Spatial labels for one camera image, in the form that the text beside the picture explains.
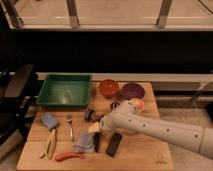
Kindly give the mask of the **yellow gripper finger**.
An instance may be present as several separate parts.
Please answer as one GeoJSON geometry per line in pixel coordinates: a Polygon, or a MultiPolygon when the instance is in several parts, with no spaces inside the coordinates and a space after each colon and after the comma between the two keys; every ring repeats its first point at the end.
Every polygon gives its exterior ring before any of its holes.
{"type": "Polygon", "coordinates": [[[100,131],[100,123],[95,122],[88,128],[89,133],[98,133],[100,131]]]}

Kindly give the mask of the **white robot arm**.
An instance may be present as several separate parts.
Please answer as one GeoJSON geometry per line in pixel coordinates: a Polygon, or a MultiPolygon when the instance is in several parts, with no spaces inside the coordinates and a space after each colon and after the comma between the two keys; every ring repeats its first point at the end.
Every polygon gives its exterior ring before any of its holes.
{"type": "Polygon", "coordinates": [[[122,102],[92,124],[88,132],[115,131],[118,128],[143,133],[213,160],[213,128],[140,116],[136,104],[130,100],[122,102]]]}

